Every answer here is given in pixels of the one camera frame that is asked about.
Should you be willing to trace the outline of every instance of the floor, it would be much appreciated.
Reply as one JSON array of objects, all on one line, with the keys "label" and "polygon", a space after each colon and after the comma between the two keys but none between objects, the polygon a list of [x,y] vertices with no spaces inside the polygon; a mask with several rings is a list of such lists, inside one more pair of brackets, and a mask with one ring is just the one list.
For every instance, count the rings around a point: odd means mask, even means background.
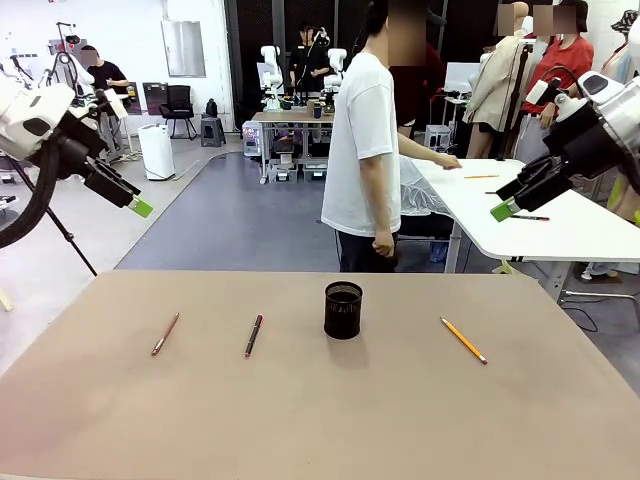
[{"label": "floor", "polygon": [[[178,181],[147,182],[139,162],[118,167],[125,178],[143,187],[144,198],[154,205],[146,220],[113,208],[76,180],[59,183],[53,209],[98,271],[337,271],[334,234],[318,220],[323,183],[260,185],[259,165],[229,153],[241,150],[237,139],[229,139],[221,149],[201,149],[197,142],[185,140],[174,141],[173,148],[176,169],[185,172]],[[24,187],[12,188],[24,197],[19,190]],[[399,271],[442,272],[441,264],[429,262],[428,249],[424,242],[402,242]],[[487,273],[498,262],[470,249],[465,239],[458,265],[460,271]],[[531,264],[521,269],[540,275]],[[569,288],[640,290],[639,278],[622,279],[620,285],[586,287],[572,279]],[[17,306],[10,313],[0,312],[0,374],[90,280],[89,271],[49,220],[0,251],[0,287]],[[600,329],[589,334],[592,341],[640,394],[640,330],[631,306],[622,301],[577,306]],[[580,312],[568,313],[589,326]]]},{"label": "floor", "polygon": [[[51,207],[75,235],[94,268],[98,272],[111,270],[212,157],[242,149],[238,136],[227,140],[228,145],[222,148],[201,148],[197,140],[173,140],[176,181],[147,181],[142,162],[117,165],[124,178],[138,186],[142,197],[153,205],[149,218],[113,207],[75,178],[58,182]],[[0,194],[18,196],[22,207],[30,196],[23,184],[0,185]],[[92,278],[48,217],[21,241],[0,250],[0,288],[15,304],[9,313],[0,309],[0,375]]]},{"label": "floor", "polygon": [[[258,165],[241,154],[210,162],[117,268],[337,271],[334,234],[318,221],[324,185],[301,180],[262,186],[258,179]],[[465,239],[459,271],[488,273],[499,265],[475,247],[469,248]],[[399,271],[442,272],[442,264],[430,263],[428,256],[428,244],[402,242]],[[542,278],[540,267],[545,266],[527,264],[520,269]],[[619,285],[586,286],[571,279],[568,288],[609,293],[640,290],[640,278],[621,278]],[[600,332],[589,337],[640,395],[640,329],[631,305],[606,301],[566,306],[583,308],[591,315]],[[580,312],[567,313],[579,325],[592,328]]]}]

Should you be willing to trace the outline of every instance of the white t-shirt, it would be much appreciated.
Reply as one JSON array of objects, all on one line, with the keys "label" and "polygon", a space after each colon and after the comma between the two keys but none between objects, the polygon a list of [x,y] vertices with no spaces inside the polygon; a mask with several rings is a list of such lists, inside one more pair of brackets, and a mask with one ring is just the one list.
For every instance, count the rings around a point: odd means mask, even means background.
[{"label": "white t-shirt", "polygon": [[360,161],[383,156],[391,232],[400,229],[400,160],[393,77],[375,55],[351,62],[336,96],[322,222],[344,233],[374,237],[376,224],[360,176]]}]

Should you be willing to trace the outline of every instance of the black backpack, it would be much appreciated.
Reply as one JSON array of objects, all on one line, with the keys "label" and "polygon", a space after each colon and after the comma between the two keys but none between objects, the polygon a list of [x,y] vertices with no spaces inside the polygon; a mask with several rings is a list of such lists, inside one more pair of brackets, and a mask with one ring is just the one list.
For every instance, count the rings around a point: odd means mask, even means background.
[{"label": "black backpack", "polygon": [[217,117],[218,116],[218,104],[215,102],[213,98],[210,98],[207,102],[207,108],[205,113],[209,117]]}]

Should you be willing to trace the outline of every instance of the black office chair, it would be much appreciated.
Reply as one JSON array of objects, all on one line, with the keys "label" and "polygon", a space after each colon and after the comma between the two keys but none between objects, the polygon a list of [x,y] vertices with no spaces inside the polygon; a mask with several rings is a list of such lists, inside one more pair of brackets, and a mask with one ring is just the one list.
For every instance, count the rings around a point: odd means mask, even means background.
[{"label": "black office chair", "polygon": [[194,140],[198,136],[196,127],[191,123],[193,115],[193,104],[191,103],[191,87],[188,85],[169,85],[167,86],[167,103],[160,105],[160,113],[162,118],[166,119],[165,125],[169,120],[173,120],[173,133],[171,138],[176,135],[176,121],[184,120],[187,126],[187,135],[189,140]]}]

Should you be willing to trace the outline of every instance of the yellow pencil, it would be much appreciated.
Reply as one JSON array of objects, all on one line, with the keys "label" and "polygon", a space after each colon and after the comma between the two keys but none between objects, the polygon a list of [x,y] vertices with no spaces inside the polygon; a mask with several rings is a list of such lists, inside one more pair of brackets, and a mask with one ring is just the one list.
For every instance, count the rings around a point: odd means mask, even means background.
[{"label": "yellow pencil", "polygon": [[442,320],[442,323],[444,323],[444,324],[447,326],[447,328],[448,328],[449,330],[451,330],[451,332],[452,332],[456,337],[458,337],[458,340],[460,340],[462,343],[464,343],[464,344],[467,346],[467,348],[468,348],[469,350],[471,350],[471,351],[473,352],[473,354],[474,354],[476,357],[478,357],[478,359],[479,359],[482,363],[484,363],[485,365],[486,365],[487,363],[489,363],[489,362],[487,362],[487,359],[486,359],[486,358],[484,358],[484,356],[482,356],[482,354],[478,351],[478,349],[477,349],[476,347],[474,347],[473,345],[471,345],[471,343],[469,342],[469,340],[467,340],[466,338],[464,338],[464,337],[462,336],[462,334],[461,334],[458,330],[456,330],[456,327],[454,327],[453,325],[451,325],[451,324],[450,324],[446,319],[444,319],[444,318],[442,318],[442,317],[440,317],[440,320]]},{"label": "yellow pencil", "polygon": [[471,177],[464,177],[464,178],[498,178],[500,175],[475,175],[475,176],[471,176]]}]

